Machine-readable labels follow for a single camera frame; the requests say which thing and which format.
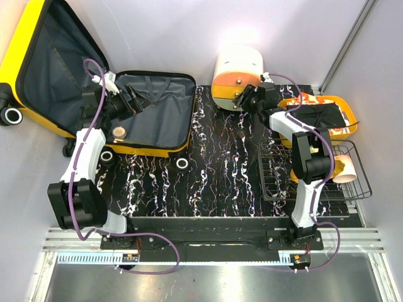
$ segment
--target black wire rack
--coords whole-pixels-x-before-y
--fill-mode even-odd
[[[292,149],[281,144],[281,139],[262,139],[259,142],[259,172],[263,198],[268,201],[295,201],[297,184],[290,179],[292,170]],[[333,154],[349,155],[357,173],[355,181],[336,184],[329,180],[322,189],[320,201],[352,201],[372,195],[372,189],[351,140],[333,140]]]

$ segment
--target black marble table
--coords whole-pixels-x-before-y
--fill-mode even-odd
[[[301,86],[312,94],[310,86]],[[297,95],[277,86],[279,99]],[[264,200],[258,144],[273,135],[247,113],[217,109],[210,86],[198,86],[188,149],[191,169],[181,175],[169,159],[119,155],[99,165],[96,183],[115,213],[136,216],[285,216],[293,202]],[[320,215],[348,215],[345,202],[323,202]]]

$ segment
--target yellow suitcase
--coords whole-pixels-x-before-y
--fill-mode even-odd
[[[74,138],[83,106],[81,91],[92,84],[82,66],[86,58],[109,71],[105,56],[64,0],[29,1],[0,66],[0,109],[18,108],[58,135]],[[194,78],[166,72],[116,74],[118,87],[128,83],[154,104],[125,121],[114,121],[113,126],[124,127],[127,136],[116,140],[109,133],[107,146],[121,154],[156,157],[186,152]]]

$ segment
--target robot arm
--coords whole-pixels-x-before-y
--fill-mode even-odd
[[[101,97],[100,90],[85,89],[82,93],[85,106],[77,126],[76,147],[70,164],[60,182],[48,187],[48,196],[61,229],[74,229],[68,204],[68,187],[74,173],[72,187],[74,213],[80,228],[96,227],[109,233],[125,233],[127,220],[107,209],[106,202],[95,186],[98,159],[106,144],[106,136],[111,129],[111,120],[125,120],[141,113],[151,102],[140,97],[130,86],[125,86],[130,100],[123,97],[114,83],[114,77],[105,74],[108,94],[104,100],[101,114],[89,135],[90,124],[94,119]],[[93,81],[102,83],[97,76]]]
[[[262,124],[292,142],[292,166],[298,177],[298,188],[287,237],[290,245],[299,246],[316,233],[312,215],[316,218],[323,188],[320,183],[329,173],[333,154],[329,154],[326,146],[307,130],[310,126],[296,123],[295,118],[277,107],[275,85],[268,74],[263,74],[261,79],[263,82],[258,87],[248,85],[234,103],[247,112],[256,113]],[[331,144],[327,129],[316,130]]]

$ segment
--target white wall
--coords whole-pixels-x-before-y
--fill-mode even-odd
[[[403,294],[403,2],[379,1],[325,94],[344,98],[361,121],[357,143],[373,188],[362,202],[379,228]]]
[[[0,1],[0,62],[25,2]],[[47,186],[67,167],[63,143],[28,119],[0,127],[1,301],[24,301],[47,230],[56,223]]]
[[[266,70],[318,86],[365,0],[67,2],[115,72],[184,72],[211,84],[222,47],[243,43],[262,53]]]

